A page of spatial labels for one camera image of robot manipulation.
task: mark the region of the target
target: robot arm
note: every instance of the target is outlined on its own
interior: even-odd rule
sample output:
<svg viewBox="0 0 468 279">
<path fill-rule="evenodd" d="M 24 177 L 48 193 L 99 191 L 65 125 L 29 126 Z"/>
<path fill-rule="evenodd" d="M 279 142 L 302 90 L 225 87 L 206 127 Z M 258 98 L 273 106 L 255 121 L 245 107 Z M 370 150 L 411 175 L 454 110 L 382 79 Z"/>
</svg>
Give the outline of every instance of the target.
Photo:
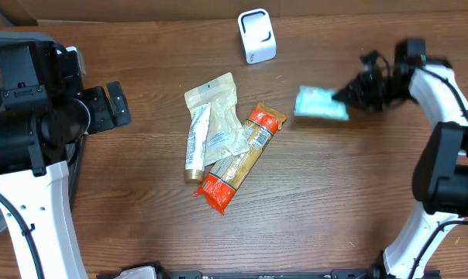
<svg viewBox="0 0 468 279">
<path fill-rule="evenodd" d="M 459 92 L 459 96 L 468 110 L 468 101 L 454 79 L 454 71 L 443 65 L 427 65 L 427 71 L 448 79 L 449 83 Z M 416 70 L 411 77 L 410 94 L 418 102 L 430 124 L 438 122 L 456 122 L 460 126 L 468 126 L 468 122 L 459 108 L 458 103 L 449 88 L 438 78 L 424 71 Z"/>
<path fill-rule="evenodd" d="M 427 65 L 425 69 L 448 79 L 449 83 L 459 92 L 459 96 L 466 110 L 468 110 L 468 101 L 459 91 L 452 69 L 443 65 Z M 415 70 L 411 77 L 409 91 L 433 126 L 436 126 L 438 122 L 455 122 L 460 126 L 468 126 L 468 122 L 463 116 L 463 112 L 455 96 L 448 86 L 438 78 L 433 77 L 425 71 Z M 459 217 L 459 214 L 455 213 L 437 211 L 433 214 L 428 214 L 424 209 L 424 205 L 417 201 L 413 212 L 396 240 L 384 251 L 386 272 L 398 279 L 408 278 L 414 266 L 415 258 L 419 255 L 420 250 L 434 233 L 435 229 L 445 222 L 454 220 L 463 220 L 463 217 Z M 423 277 L 428 260 L 454 227 L 455 225 L 447 226 L 437 234 L 420 259 L 413 278 Z"/>
<path fill-rule="evenodd" d="M 377 66 L 378 58 L 386 64 L 386 77 Z M 456 164 L 459 155 L 468 156 L 468 101 L 456 85 L 449 62 L 427 58 L 424 40 L 405 40 L 396 46 L 392 76 L 377 51 L 361 59 L 366 70 L 334 99 L 372 112 L 411 99 L 433 127 L 412 179 L 417 202 L 396 240 L 382 253 L 377 277 L 422 278 L 428 260 L 455 227 L 443 224 L 468 217 L 468 166 Z"/>
<path fill-rule="evenodd" d="M 22 278 L 88 277 L 69 206 L 65 146 L 131 122 L 119 83 L 107 85 L 109 98 L 101 87 L 83 89 L 81 62 L 77 50 L 52 41 L 0 43 L 0 208 Z"/>
</svg>

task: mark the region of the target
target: orange snack packaging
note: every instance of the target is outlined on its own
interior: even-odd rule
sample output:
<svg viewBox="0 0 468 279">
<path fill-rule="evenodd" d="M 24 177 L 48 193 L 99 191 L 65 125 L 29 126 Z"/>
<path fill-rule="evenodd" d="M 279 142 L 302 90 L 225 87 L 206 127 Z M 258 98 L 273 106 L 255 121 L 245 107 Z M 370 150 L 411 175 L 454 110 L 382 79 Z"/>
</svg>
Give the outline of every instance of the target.
<svg viewBox="0 0 468 279">
<path fill-rule="evenodd" d="M 194 196 L 204 195 L 213 208 L 224 214 L 244 178 L 286 120 L 285 114 L 259 102 L 243 125 L 249 151 L 217 161 Z"/>
</svg>

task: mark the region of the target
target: white plastic container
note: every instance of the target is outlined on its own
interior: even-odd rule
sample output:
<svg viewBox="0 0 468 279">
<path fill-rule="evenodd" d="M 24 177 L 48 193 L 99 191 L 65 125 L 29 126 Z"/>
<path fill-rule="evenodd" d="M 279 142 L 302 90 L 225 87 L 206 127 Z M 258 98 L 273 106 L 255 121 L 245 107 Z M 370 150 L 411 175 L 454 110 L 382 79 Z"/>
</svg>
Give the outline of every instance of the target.
<svg viewBox="0 0 468 279">
<path fill-rule="evenodd" d="M 270 17 L 265 9 L 244 12 L 237 19 L 246 62 L 255 64 L 275 57 L 276 44 Z"/>
</svg>

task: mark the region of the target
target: sponge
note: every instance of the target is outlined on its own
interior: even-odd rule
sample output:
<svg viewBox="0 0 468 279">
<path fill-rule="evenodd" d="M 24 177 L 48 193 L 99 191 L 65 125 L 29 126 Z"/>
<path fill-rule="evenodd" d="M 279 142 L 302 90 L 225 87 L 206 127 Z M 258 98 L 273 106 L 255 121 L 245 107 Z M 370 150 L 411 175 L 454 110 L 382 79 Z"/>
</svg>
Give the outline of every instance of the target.
<svg viewBox="0 0 468 279">
<path fill-rule="evenodd" d="M 347 121 L 346 105 L 332 99 L 332 89 L 300 86 L 294 106 L 295 117 L 311 117 Z"/>
</svg>

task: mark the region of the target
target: food package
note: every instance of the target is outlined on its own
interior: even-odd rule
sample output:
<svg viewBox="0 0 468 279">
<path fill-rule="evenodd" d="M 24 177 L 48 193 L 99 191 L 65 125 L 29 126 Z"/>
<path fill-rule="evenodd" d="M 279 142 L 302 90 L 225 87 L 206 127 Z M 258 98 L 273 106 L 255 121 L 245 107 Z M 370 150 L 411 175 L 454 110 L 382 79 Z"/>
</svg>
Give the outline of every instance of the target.
<svg viewBox="0 0 468 279">
<path fill-rule="evenodd" d="M 249 150 L 243 127 L 236 116 L 236 84 L 227 73 L 184 94 L 193 118 L 193 109 L 211 103 L 205 166 Z"/>
<path fill-rule="evenodd" d="M 206 136 L 210 124 L 211 104 L 200 105 L 193 109 L 193 119 L 189 128 L 188 148 L 186 149 L 187 183 L 201 183 L 205 171 Z"/>
<path fill-rule="evenodd" d="M 286 115 L 258 103 L 243 125 L 249 151 L 215 163 L 194 196 L 204 195 L 213 208 L 224 214 L 244 178 L 286 120 Z"/>
</svg>

